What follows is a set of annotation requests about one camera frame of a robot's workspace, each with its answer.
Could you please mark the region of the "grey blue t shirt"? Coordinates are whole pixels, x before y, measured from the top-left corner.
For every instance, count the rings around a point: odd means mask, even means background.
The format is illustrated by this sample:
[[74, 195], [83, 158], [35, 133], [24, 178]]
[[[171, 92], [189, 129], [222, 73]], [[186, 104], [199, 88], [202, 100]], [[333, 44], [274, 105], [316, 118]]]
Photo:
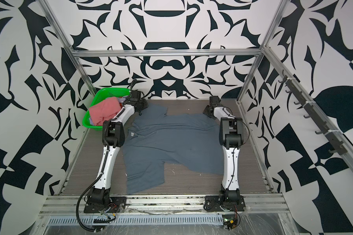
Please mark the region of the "grey blue t shirt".
[[150, 105], [128, 129], [121, 148], [128, 194], [162, 185], [165, 163], [182, 164], [199, 173], [224, 173], [216, 121], [203, 114], [168, 115], [167, 111]]

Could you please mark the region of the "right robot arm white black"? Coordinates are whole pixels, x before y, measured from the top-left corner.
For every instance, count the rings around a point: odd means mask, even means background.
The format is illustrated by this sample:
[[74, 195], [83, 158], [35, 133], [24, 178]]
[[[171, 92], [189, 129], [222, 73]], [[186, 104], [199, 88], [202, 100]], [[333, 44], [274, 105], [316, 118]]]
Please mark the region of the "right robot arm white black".
[[234, 210], [244, 205], [238, 182], [238, 158], [244, 144], [244, 122], [240, 117], [230, 113], [229, 108], [221, 104], [218, 96], [209, 98], [209, 105], [203, 111], [209, 118], [220, 121], [219, 144], [224, 153], [224, 175], [219, 195], [220, 207]]

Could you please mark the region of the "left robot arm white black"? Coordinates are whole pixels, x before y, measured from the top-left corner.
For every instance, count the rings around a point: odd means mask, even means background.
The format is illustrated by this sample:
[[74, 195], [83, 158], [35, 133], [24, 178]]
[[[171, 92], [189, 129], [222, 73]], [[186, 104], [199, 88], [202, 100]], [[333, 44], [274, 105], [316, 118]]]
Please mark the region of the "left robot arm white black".
[[133, 114], [140, 114], [147, 107], [143, 92], [134, 90], [121, 98], [105, 98], [90, 108], [92, 122], [95, 126], [102, 127], [104, 150], [97, 179], [86, 192], [88, 211], [96, 212], [109, 208], [114, 164], [120, 148], [125, 143], [124, 125]]

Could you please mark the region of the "purple garment in basket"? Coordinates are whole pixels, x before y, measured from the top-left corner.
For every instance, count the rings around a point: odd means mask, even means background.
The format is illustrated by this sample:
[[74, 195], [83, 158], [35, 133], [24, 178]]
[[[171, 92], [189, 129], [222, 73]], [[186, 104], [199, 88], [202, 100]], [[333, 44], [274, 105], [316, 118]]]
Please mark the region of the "purple garment in basket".
[[124, 96], [124, 97], [117, 98], [117, 100], [119, 103], [124, 103], [127, 98], [128, 98], [128, 96]]

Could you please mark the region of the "pink t shirt in basket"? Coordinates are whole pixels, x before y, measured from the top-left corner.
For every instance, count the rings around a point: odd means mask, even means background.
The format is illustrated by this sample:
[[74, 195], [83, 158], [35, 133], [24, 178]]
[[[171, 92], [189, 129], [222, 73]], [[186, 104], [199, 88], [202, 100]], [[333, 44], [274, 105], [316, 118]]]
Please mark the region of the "pink t shirt in basket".
[[94, 126], [102, 126], [104, 121], [114, 118], [122, 109], [117, 97], [106, 98], [89, 108], [89, 122]]

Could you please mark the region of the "green plastic basket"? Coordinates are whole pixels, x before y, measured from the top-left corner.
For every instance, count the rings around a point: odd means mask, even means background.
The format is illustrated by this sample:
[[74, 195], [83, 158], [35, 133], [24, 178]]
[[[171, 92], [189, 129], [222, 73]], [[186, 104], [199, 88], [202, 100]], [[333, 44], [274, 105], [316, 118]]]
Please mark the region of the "green plastic basket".
[[102, 131], [104, 121], [114, 118], [120, 112], [124, 107], [124, 97], [129, 94], [127, 88], [100, 89], [83, 118], [83, 126]]

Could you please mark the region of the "aluminium frame back crossbar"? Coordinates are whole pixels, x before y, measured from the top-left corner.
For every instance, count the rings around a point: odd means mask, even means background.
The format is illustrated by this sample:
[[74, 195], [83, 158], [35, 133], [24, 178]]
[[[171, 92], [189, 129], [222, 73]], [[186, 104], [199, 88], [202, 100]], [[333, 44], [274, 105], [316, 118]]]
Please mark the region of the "aluminium frame back crossbar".
[[140, 56], [228, 56], [228, 55], [259, 55], [260, 49], [170, 49], [170, 50], [72, 50], [72, 55], [83, 57], [140, 57]]

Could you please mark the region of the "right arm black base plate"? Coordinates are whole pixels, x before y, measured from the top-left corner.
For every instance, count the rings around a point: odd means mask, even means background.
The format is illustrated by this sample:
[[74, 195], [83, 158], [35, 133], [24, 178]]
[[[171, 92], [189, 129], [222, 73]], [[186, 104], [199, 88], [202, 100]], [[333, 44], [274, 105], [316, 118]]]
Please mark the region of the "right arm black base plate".
[[207, 212], [243, 212], [245, 207], [246, 204], [242, 196], [238, 200], [231, 200], [224, 196], [207, 195], [203, 209]]

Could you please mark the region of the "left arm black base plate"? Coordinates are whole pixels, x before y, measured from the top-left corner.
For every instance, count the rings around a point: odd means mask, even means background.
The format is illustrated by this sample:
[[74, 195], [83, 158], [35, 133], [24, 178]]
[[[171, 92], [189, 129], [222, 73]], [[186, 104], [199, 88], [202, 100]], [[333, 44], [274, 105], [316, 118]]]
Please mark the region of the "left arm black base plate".
[[106, 213], [116, 213], [126, 207], [127, 197], [115, 196], [102, 200], [86, 199], [84, 213], [99, 213], [105, 211]]

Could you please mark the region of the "aluminium frame corner post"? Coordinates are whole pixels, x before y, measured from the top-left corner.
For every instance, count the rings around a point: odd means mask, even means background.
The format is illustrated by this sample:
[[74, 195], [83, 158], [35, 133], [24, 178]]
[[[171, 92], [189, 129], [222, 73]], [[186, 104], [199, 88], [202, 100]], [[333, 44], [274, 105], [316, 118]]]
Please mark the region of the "aluminium frame corner post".
[[277, 27], [279, 26], [279, 24], [282, 20], [282, 17], [284, 15], [284, 12], [286, 11], [289, 3], [290, 3], [290, 1], [288, 1], [288, 0], [280, 1], [279, 5], [277, 7], [277, 10], [275, 12], [275, 15], [274, 15], [274, 17], [270, 23], [270, 26], [265, 34], [265, 38], [264, 38], [262, 44], [260, 45], [260, 48], [259, 48], [260, 53], [259, 53], [259, 55], [256, 56], [256, 59], [250, 69], [250, 72], [248, 73], [248, 76], [245, 79], [244, 85], [241, 88], [241, 91], [237, 97], [237, 100], [236, 100], [237, 103], [241, 102], [247, 89], [249, 88], [251, 81], [255, 76], [255, 72], [259, 68], [259, 66], [264, 58], [264, 50], [267, 46], [269, 46], [269, 43], [271, 42], [271, 40], [275, 34], [275, 31], [276, 31]]

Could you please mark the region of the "aluminium frame left post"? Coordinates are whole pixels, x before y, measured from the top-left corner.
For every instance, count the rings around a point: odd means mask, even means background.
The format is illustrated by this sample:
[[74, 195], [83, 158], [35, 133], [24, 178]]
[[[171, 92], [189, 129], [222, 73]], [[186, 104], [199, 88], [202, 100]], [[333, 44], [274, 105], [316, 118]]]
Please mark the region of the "aluminium frame left post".
[[40, 5], [41, 10], [45, 14], [45, 17], [53, 30], [55, 31], [59, 41], [61, 42], [63, 48], [65, 49], [68, 57], [70, 58], [72, 64], [78, 71], [79, 75], [81, 76], [84, 84], [87, 86], [88, 91], [92, 96], [95, 96], [96, 94], [96, 89], [93, 86], [93, 83], [91, 82], [89, 76], [83, 69], [82, 64], [79, 62], [79, 60], [74, 57], [73, 55], [73, 48], [72, 45], [69, 43], [67, 35], [64, 33], [61, 24], [58, 22], [55, 14], [53, 13], [51, 6], [49, 5], [48, 1], [45, 0], [38, 0], [38, 4]]

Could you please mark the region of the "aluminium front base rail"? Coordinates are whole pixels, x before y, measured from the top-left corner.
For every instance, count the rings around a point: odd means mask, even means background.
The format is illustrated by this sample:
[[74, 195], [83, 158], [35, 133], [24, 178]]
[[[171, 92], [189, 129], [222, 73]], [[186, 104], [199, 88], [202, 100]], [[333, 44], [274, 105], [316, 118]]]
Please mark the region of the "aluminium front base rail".
[[[282, 194], [243, 194], [246, 204], [244, 213], [289, 213], [289, 207]], [[128, 195], [126, 207], [121, 214], [158, 215], [158, 214], [203, 214], [205, 203], [204, 194], [180, 195]], [[83, 210], [85, 201], [77, 207], [78, 196], [62, 195], [50, 196], [46, 199], [40, 215], [86, 215]], [[218, 211], [212, 213], [231, 213], [231, 211]]]

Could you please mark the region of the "black wall hook rail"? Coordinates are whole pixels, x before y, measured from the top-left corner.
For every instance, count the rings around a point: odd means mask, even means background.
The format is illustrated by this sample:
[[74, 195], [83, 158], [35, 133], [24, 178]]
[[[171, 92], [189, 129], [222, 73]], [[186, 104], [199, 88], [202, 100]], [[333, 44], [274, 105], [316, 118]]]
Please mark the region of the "black wall hook rail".
[[315, 131], [316, 135], [324, 135], [328, 142], [332, 145], [333, 150], [329, 150], [330, 153], [337, 153], [339, 155], [344, 155], [348, 152], [344, 146], [344, 142], [339, 139], [339, 130], [333, 127], [332, 124], [328, 123], [328, 118], [325, 117], [323, 111], [320, 109], [318, 104], [313, 101], [311, 96], [305, 91], [305, 89], [300, 85], [295, 77], [288, 77], [282, 71], [282, 80], [279, 83], [284, 83], [289, 89], [286, 91], [288, 94], [293, 94], [297, 99], [294, 102], [295, 105], [301, 106], [307, 113], [304, 116], [305, 119], [312, 119], [315, 125], [318, 127], [318, 131]]

